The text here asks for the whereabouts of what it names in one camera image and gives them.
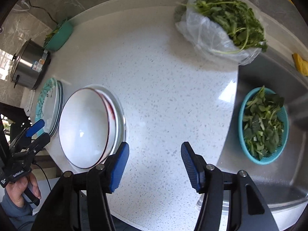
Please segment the left forearm grey sleeve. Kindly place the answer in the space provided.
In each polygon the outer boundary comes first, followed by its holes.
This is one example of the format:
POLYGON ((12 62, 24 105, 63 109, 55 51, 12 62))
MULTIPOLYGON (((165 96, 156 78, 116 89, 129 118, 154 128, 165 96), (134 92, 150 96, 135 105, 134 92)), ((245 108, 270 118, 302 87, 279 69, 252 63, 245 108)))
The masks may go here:
POLYGON ((36 216, 33 215, 33 208, 28 202, 21 208, 17 207, 5 193, 1 206, 17 230, 31 230, 36 216))

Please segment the person's left hand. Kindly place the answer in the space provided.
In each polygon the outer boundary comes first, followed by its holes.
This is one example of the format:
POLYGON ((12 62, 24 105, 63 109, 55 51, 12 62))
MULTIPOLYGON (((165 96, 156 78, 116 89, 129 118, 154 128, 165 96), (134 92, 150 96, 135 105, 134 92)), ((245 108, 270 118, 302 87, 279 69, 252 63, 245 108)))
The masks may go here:
POLYGON ((19 208, 22 208, 24 206, 23 192, 27 189, 28 184, 32 184, 32 193, 38 199, 41 199, 39 185, 33 173, 30 173, 27 176, 20 178, 15 183, 9 183, 5 188, 11 201, 19 208))

